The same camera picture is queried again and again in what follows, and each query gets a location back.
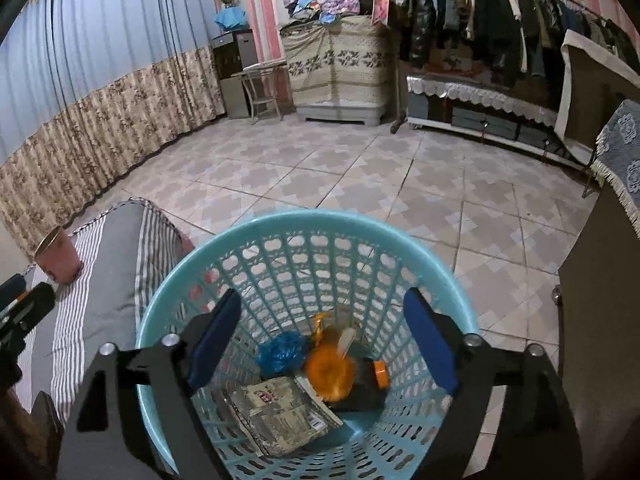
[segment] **blue curtain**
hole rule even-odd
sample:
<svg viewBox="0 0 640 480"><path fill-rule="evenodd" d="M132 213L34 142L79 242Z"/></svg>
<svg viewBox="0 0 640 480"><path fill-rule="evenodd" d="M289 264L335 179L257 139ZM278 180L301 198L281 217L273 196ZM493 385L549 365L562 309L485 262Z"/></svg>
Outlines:
<svg viewBox="0 0 640 480"><path fill-rule="evenodd" d="M0 45L0 164L89 92L220 34L214 0L38 0ZM174 62L181 84L179 58Z"/></svg>

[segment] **tiled floor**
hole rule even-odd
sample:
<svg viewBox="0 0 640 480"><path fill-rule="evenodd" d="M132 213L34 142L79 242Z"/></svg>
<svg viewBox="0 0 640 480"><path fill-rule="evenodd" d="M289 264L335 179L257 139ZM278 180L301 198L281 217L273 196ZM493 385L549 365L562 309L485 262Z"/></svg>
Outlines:
<svg viewBox="0 0 640 480"><path fill-rule="evenodd" d="M78 224L130 194L163 208L196 245L236 222L288 208L358 212L400 228L453 271L487 341L542 343L558 359L558 267L597 198L565 171L449 134L388 124L223 120L165 148ZM469 471L491 449L496 388Z"/></svg>

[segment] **metal stool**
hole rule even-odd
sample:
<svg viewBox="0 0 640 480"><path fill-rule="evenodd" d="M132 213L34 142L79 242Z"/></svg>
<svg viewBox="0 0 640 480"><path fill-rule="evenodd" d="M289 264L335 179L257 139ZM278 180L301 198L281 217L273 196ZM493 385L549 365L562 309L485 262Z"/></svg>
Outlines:
<svg viewBox="0 0 640 480"><path fill-rule="evenodd" d="M287 65L287 60L276 59L266 61L264 63L256 63L246 67L242 72L234 75L240 75L242 85L249 97L249 106L251 107L251 124L258 121L258 107L260 105L268 106L273 103L276 113L282 120L282 113L278 106L278 90L276 87L276 74Z"/></svg>

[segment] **blue plastic bag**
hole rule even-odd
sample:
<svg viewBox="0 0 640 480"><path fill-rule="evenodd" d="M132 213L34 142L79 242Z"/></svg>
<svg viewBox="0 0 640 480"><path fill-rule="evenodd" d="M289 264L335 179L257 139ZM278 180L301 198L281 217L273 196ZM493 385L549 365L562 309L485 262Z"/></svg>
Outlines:
<svg viewBox="0 0 640 480"><path fill-rule="evenodd" d="M302 368L308 353L306 337L299 332L282 332L258 350L256 363L264 378L295 373Z"/></svg>
<svg viewBox="0 0 640 480"><path fill-rule="evenodd" d="M216 23L225 30L247 28L249 26L246 13L242 10L242 7L227 7L220 10L216 15Z"/></svg>

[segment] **gray appliance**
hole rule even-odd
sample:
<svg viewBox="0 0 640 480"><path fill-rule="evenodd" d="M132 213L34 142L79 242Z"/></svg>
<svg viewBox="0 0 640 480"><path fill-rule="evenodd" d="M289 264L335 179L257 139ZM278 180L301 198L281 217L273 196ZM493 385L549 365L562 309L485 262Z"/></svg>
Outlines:
<svg viewBox="0 0 640 480"><path fill-rule="evenodd" d="M249 99L241 78L234 74L258 62L252 30L243 28L226 32L211 40L211 44L226 116L230 119L249 117Z"/></svg>

